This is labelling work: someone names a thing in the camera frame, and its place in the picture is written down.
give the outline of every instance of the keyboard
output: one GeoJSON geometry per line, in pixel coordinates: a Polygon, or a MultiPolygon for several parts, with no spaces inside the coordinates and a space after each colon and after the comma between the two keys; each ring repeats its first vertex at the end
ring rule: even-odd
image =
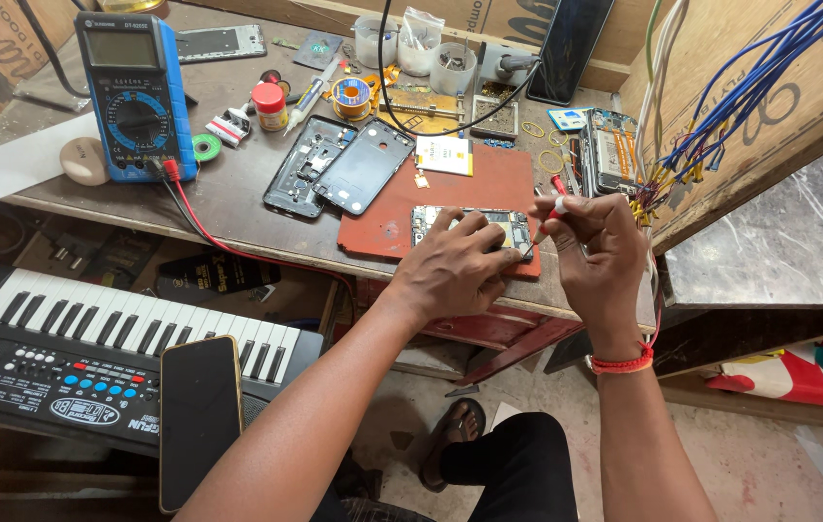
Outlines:
{"type": "Polygon", "coordinates": [[[157,456],[160,354],[230,335],[249,424],[324,338],[268,321],[0,266],[0,424],[157,456]]]}

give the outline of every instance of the yellow rubber band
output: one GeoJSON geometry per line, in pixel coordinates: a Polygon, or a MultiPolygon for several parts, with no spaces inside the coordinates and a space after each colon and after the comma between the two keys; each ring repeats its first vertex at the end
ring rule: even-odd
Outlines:
{"type": "Polygon", "coordinates": [[[543,127],[541,127],[540,125],[535,124],[534,122],[522,122],[521,123],[521,129],[525,133],[527,133],[527,134],[529,134],[533,137],[543,137],[543,135],[544,135],[543,127]],[[536,127],[536,130],[540,131],[540,134],[534,134],[534,133],[530,132],[530,130],[525,125],[533,125],[534,127],[536,127]]]}
{"type": "Polygon", "coordinates": [[[566,140],[563,143],[557,143],[557,142],[553,141],[553,133],[554,132],[562,132],[563,134],[566,134],[566,131],[560,130],[560,129],[553,129],[553,130],[549,131],[549,136],[547,136],[547,141],[549,142],[550,145],[552,145],[553,147],[562,147],[563,145],[565,145],[566,143],[569,142],[569,135],[568,134],[566,134],[566,140]]]}
{"type": "Polygon", "coordinates": [[[563,164],[563,158],[560,156],[560,154],[558,154],[558,153],[556,153],[552,150],[541,150],[540,155],[536,157],[536,164],[540,165],[540,168],[547,171],[547,173],[549,173],[549,174],[559,174],[560,172],[563,172],[563,167],[565,166],[563,164]],[[557,169],[557,170],[549,170],[547,168],[547,166],[543,164],[543,161],[540,160],[540,158],[542,158],[544,154],[552,154],[554,158],[559,160],[560,168],[557,169]]]}

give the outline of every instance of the digital multimeter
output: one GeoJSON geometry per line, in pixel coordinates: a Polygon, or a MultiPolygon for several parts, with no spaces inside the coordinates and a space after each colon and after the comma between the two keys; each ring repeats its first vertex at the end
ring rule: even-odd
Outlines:
{"type": "Polygon", "coordinates": [[[89,11],[73,23],[112,179],[159,181],[155,160],[195,179],[173,29],[152,15],[89,11]]]}

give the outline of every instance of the person's left hand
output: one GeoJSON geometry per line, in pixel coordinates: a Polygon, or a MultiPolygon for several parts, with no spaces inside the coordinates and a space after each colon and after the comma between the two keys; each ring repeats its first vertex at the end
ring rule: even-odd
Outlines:
{"type": "Polygon", "coordinates": [[[445,206],[427,236],[402,259],[383,297],[410,308],[423,326],[429,320],[485,312],[505,291],[498,274],[521,260],[515,248],[483,254],[503,242],[505,231],[478,211],[464,215],[445,206]],[[451,230],[450,223],[460,222],[451,230]]]}

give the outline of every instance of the syringe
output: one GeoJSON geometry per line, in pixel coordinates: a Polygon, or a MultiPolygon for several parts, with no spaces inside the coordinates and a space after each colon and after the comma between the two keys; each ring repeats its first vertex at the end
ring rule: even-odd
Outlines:
{"type": "Polygon", "coordinates": [[[308,89],[304,91],[301,99],[299,99],[298,103],[295,104],[295,108],[292,109],[292,112],[289,114],[289,125],[286,125],[286,132],[282,133],[282,136],[289,134],[289,131],[295,128],[295,125],[301,124],[304,117],[308,113],[311,113],[311,108],[315,106],[315,102],[321,97],[321,92],[324,90],[323,88],[328,85],[328,80],[333,76],[334,71],[342,59],[344,58],[341,57],[340,53],[335,53],[334,58],[331,58],[331,63],[329,63],[324,72],[321,73],[321,76],[315,74],[311,77],[311,84],[308,86],[308,89]]]}

